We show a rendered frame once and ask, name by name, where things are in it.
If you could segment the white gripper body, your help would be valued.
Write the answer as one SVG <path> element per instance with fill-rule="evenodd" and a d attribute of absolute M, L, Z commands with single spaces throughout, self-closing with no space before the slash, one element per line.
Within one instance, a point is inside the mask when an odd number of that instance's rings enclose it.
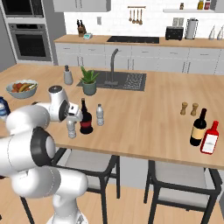
<path fill-rule="evenodd" d="M 73 106 L 73 113 L 74 113 L 74 120 L 76 122 L 81 122 L 83 119 L 83 114 L 78 105 Z"/>

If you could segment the dark glass bottle red label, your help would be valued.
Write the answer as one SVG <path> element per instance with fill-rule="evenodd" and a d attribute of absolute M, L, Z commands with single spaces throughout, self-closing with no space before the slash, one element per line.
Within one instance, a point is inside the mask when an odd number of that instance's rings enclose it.
<path fill-rule="evenodd" d="M 84 98 L 81 99 L 81 112 L 83 118 L 82 121 L 80 122 L 80 132 L 82 134 L 87 135 L 93 132 L 93 127 L 92 127 L 92 115 L 88 112 Z"/>

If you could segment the grey soap dispenser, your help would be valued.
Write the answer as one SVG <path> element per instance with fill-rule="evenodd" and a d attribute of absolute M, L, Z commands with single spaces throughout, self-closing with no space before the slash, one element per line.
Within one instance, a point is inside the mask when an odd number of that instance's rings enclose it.
<path fill-rule="evenodd" d="M 72 85 L 74 80 L 71 71 L 69 70 L 69 66 L 65 65 L 65 70 L 64 70 L 64 82 L 67 85 Z"/>

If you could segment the black chair grey seat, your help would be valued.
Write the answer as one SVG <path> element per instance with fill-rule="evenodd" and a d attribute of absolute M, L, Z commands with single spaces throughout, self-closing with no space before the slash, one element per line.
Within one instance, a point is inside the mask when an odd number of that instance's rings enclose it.
<path fill-rule="evenodd" d="M 154 222 L 157 205 L 203 212 L 200 224 L 208 224 L 221 193 L 222 180 L 217 170 L 209 168 L 213 188 L 208 188 L 205 170 L 198 166 L 149 160 L 143 198 L 146 204 L 150 185 L 153 185 L 148 224 Z"/>
<path fill-rule="evenodd" d="M 103 224 L 108 224 L 106 186 L 120 178 L 118 156 L 58 148 L 50 166 L 30 169 L 19 177 L 21 200 L 51 196 L 54 214 L 46 224 L 88 224 L 76 199 L 86 192 L 101 195 Z"/>

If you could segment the grey bowl of fruit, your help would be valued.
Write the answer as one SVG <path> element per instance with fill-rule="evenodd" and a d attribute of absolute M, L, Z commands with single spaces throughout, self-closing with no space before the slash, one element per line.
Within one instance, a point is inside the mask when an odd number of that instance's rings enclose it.
<path fill-rule="evenodd" d="M 6 87 L 6 91 L 16 99 L 27 99 L 36 93 L 38 85 L 35 80 L 16 80 Z"/>

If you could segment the grey tap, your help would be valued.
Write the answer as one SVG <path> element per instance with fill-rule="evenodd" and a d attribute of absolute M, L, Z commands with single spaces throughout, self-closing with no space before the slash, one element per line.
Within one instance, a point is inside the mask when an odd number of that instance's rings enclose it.
<path fill-rule="evenodd" d="M 106 75 L 106 80 L 104 81 L 104 85 L 108 85 L 111 87 L 116 87 L 118 86 L 118 81 L 114 81 L 114 64 L 115 64 L 115 56 L 118 53 L 118 48 L 116 48 L 112 55 L 111 55 L 111 59 L 110 59 L 110 77 L 111 80 L 108 80 L 107 75 Z"/>

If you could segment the dark grey sink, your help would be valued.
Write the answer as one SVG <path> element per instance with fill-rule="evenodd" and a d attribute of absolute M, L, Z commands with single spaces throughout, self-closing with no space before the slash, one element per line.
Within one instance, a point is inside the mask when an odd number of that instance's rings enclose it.
<path fill-rule="evenodd" d="M 114 72 L 95 70 L 97 88 L 144 91 L 146 74 L 130 72 Z"/>

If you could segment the wooden knife block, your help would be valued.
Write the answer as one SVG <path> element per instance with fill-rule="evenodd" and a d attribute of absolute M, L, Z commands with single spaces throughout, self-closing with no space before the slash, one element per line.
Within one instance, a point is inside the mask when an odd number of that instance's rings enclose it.
<path fill-rule="evenodd" d="M 83 37 L 87 33 L 85 25 L 82 23 L 81 20 L 77 20 L 77 26 L 78 26 L 79 36 Z"/>

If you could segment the built-in microwave oven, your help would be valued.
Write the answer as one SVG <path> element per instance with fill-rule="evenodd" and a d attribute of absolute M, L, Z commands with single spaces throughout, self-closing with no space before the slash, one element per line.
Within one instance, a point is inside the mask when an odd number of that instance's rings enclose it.
<path fill-rule="evenodd" d="M 2 0 L 4 13 L 8 18 L 42 18 L 41 0 Z"/>

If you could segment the dark wine bottle tan label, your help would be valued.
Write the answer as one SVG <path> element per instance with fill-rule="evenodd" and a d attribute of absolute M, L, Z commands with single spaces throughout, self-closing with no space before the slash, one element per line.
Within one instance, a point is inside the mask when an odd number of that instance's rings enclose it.
<path fill-rule="evenodd" d="M 192 133 L 190 137 L 190 144 L 192 146 L 199 146 L 200 142 L 204 136 L 205 128 L 207 127 L 207 122 L 205 120 L 207 110 L 203 108 L 201 110 L 200 116 L 196 119 L 192 126 Z"/>

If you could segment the black toaster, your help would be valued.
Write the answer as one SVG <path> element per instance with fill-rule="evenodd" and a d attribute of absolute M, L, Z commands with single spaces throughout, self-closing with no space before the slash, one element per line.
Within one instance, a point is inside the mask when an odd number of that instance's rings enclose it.
<path fill-rule="evenodd" d="M 167 26 L 165 31 L 165 39 L 181 40 L 183 38 L 183 33 L 183 27 Z"/>

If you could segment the red bottle white label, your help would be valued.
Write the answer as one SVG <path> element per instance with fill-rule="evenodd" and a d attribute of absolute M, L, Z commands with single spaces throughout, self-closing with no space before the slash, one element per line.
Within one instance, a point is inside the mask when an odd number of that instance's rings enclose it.
<path fill-rule="evenodd" d="M 206 131 L 202 144 L 200 146 L 200 151 L 202 153 L 209 155 L 212 155 L 214 153 L 214 149 L 219 138 L 219 132 L 217 130 L 218 125 L 219 122 L 214 121 L 212 127 Z"/>

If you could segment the white cone bottle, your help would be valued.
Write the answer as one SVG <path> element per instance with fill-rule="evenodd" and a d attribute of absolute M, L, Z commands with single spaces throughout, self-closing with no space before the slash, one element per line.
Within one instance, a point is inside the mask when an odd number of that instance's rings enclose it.
<path fill-rule="evenodd" d="M 217 35 L 217 40 L 222 40 L 224 37 L 224 25 L 220 28 L 220 31 Z"/>
<path fill-rule="evenodd" d="M 213 26 L 213 29 L 211 30 L 208 39 L 214 40 L 214 36 L 215 36 L 215 25 Z"/>

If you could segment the grey double wall socket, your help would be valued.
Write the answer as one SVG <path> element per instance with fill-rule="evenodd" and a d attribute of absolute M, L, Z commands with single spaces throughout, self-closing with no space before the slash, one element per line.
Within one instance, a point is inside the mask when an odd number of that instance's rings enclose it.
<path fill-rule="evenodd" d="M 184 24 L 184 19 L 182 17 L 175 17 L 172 21 L 174 27 L 182 27 Z"/>

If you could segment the white wall shelf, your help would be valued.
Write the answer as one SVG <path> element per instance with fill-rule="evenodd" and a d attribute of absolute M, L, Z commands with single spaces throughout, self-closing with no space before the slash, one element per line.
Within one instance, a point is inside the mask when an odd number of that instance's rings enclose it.
<path fill-rule="evenodd" d="M 163 9 L 164 13 L 215 13 L 214 10 L 195 10 L 195 9 Z"/>

